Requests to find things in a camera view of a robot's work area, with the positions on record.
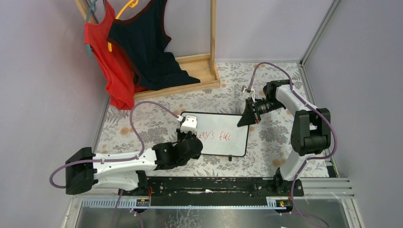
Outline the black framed whiteboard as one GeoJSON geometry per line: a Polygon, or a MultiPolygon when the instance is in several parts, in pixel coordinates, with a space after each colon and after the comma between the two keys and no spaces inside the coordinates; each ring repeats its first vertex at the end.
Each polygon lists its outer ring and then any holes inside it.
{"type": "Polygon", "coordinates": [[[195,116],[197,138],[202,142],[202,155],[233,157],[246,155],[249,127],[238,127],[240,114],[219,114],[184,111],[181,116],[195,116]]]}

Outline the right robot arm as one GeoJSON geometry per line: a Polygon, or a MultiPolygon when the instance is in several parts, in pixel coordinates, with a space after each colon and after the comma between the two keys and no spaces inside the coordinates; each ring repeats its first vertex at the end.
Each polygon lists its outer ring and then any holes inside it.
{"type": "Polygon", "coordinates": [[[287,109],[294,117],[290,142],[292,152],[286,163],[276,172],[279,181],[292,181],[300,174],[304,162],[329,148],[331,143],[330,112],[317,108],[305,101],[293,89],[290,80],[277,80],[266,83],[263,88],[265,98],[255,99],[255,92],[245,85],[243,93],[250,96],[245,100],[245,108],[237,126],[258,124],[262,115],[280,108],[287,109]]]}

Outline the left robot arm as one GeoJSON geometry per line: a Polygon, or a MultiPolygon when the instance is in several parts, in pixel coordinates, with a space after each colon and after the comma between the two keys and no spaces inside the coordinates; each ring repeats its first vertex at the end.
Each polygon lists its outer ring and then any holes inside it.
{"type": "Polygon", "coordinates": [[[143,191],[148,171],[171,170],[198,159],[203,144],[191,132],[178,133],[177,142],[165,142],[139,152],[102,154],[84,147],[66,160],[66,194],[77,195],[92,188],[143,191]]]}

